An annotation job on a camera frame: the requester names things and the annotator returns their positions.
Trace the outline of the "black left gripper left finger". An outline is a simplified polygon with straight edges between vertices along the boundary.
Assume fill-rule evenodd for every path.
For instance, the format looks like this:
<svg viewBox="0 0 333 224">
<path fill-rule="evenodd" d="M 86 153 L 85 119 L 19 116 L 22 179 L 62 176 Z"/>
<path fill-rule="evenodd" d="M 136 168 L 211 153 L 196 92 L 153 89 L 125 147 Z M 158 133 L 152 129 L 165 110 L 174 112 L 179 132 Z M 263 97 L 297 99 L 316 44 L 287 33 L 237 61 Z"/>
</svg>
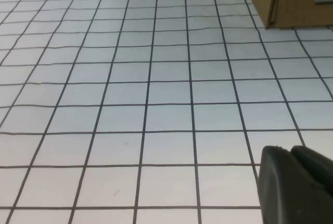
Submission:
<svg viewBox="0 0 333 224">
<path fill-rule="evenodd" d="M 258 197 L 264 223 L 332 223 L 332 191 L 278 146 L 262 150 Z"/>
</svg>

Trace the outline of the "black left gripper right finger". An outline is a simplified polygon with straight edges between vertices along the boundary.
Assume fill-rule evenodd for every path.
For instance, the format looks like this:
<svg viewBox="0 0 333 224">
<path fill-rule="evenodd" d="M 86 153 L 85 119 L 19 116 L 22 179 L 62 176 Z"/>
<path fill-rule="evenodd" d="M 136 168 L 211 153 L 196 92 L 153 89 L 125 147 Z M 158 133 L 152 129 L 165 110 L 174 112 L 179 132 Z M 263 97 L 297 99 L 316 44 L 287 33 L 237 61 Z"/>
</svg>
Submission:
<svg viewBox="0 0 333 224">
<path fill-rule="evenodd" d="M 291 154 L 326 191 L 332 191 L 332 160 L 305 146 L 294 146 Z"/>
</svg>

